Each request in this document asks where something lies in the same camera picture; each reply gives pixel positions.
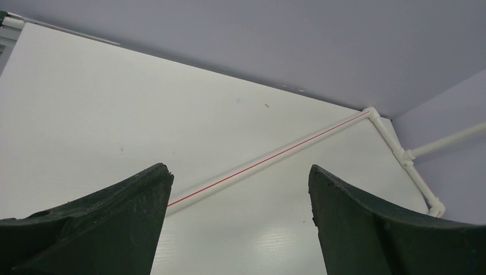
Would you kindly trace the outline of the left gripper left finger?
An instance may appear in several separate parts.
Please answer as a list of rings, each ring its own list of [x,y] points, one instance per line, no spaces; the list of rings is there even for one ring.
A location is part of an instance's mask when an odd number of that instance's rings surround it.
[[[1,273],[150,274],[173,181],[157,163],[74,201],[1,220]]]

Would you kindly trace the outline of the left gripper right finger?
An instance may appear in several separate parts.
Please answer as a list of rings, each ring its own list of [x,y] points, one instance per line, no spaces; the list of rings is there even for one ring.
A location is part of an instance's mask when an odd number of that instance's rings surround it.
[[[313,221],[328,274],[484,274],[485,226],[421,214],[313,165]]]

